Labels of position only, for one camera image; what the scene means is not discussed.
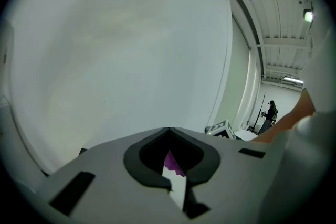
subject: white shirt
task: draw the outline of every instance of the white shirt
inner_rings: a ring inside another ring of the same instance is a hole
[[[325,0],[312,0],[313,56],[300,72],[317,112],[336,110],[336,29]]]

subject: fluorescent light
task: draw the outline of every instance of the fluorescent light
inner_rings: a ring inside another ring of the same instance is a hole
[[[311,9],[305,9],[304,11],[305,14],[305,21],[306,22],[311,22],[314,19],[314,14],[313,11]]]
[[[291,82],[295,82],[295,83],[303,84],[303,81],[302,81],[302,80],[299,80],[299,79],[294,79],[294,78],[284,77],[284,80],[291,81]]]

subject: person wearing black cap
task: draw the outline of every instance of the person wearing black cap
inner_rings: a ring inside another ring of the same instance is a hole
[[[270,101],[269,103],[269,110],[267,111],[267,114],[265,112],[263,112],[263,116],[266,117],[264,124],[262,125],[258,135],[262,134],[263,132],[267,131],[268,129],[271,128],[272,126],[272,120],[273,117],[278,113],[278,110],[275,106],[274,101]]]

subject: forearm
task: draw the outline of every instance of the forearm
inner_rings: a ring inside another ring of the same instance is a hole
[[[288,113],[281,118],[272,128],[253,139],[254,142],[271,143],[273,138],[281,131],[291,129],[298,121],[294,113]]]

